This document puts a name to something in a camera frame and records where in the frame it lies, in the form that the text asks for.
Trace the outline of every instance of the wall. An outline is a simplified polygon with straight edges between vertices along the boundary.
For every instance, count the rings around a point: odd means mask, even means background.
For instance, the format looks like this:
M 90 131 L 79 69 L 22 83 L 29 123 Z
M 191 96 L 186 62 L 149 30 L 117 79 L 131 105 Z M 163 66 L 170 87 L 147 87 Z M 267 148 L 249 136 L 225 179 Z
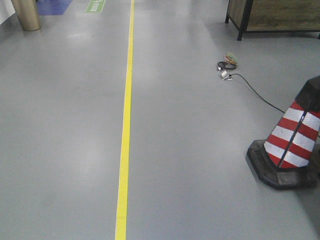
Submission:
M 14 13 L 15 9 L 10 0 L 0 0 L 0 24 Z

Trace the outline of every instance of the cabinet leg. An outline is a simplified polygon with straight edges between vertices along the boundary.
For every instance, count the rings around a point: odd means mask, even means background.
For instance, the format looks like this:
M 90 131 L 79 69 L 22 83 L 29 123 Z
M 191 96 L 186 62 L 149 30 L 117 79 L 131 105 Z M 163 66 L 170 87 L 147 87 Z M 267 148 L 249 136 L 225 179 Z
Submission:
M 238 37 L 237 37 L 237 41 L 241 41 L 241 39 L 242 39 L 242 34 L 243 34 L 243 32 L 242 31 L 239 31 L 239 34 L 238 34 Z
M 228 15 L 226 15 L 226 16 L 225 16 L 225 20 L 224 20 L 224 22 L 225 22 L 226 24 L 228 24 L 228 23 L 229 23 L 229 17 L 228 17 Z

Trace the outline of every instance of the electrical cable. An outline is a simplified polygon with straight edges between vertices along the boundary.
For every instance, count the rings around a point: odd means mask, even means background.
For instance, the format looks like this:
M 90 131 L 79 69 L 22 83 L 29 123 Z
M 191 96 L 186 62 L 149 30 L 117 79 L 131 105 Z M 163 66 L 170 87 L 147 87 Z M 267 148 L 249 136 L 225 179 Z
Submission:
M 219 61 L 217 66 L 222 70 L 234 70 L 238 66 L 238 59 L 233 53 L 228 51 L 224 56 L 224 60 Z
M 265 100 L 262 96 L 259 95 L 259 93 L 256 92 L 256 90 L 254 90 L 254 88 L 249 84 L 249 82 L 240 74 L 238 73 L 234 73 L 234 74 L 230 74 L 229 76 L 232 77 L 234 75 L 240 76 L 245 82 L 246 84 L 249 86 L 249 88 L 251 88 L 251 90 L 259 97 L 261 98 L 266 104 L 270 105 L 271 107 L 277 109 L 278 111 L 282 112 L 283 114 L 285 113 L 284 111 L 282 111 L 280 108 L 272 105 L 270 102 L 268 102 L 267 100 Z

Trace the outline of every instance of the blue floor marking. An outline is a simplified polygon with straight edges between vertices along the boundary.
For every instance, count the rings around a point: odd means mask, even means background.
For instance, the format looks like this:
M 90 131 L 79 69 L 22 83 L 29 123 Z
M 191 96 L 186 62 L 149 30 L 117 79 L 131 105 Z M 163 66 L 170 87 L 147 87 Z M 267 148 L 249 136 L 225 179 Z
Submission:
M 63 15 L 72 0 L 39 0 L 39 15 Z

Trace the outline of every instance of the wooden cabinet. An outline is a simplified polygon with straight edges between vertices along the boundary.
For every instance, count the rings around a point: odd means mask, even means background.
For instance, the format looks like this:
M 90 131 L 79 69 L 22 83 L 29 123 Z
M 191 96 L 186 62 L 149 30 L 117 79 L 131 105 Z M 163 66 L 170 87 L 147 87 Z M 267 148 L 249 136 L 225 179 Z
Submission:
M 320 0 L 229 0 L 229 19 L 238 41 L 243 33 L 320 32 Z

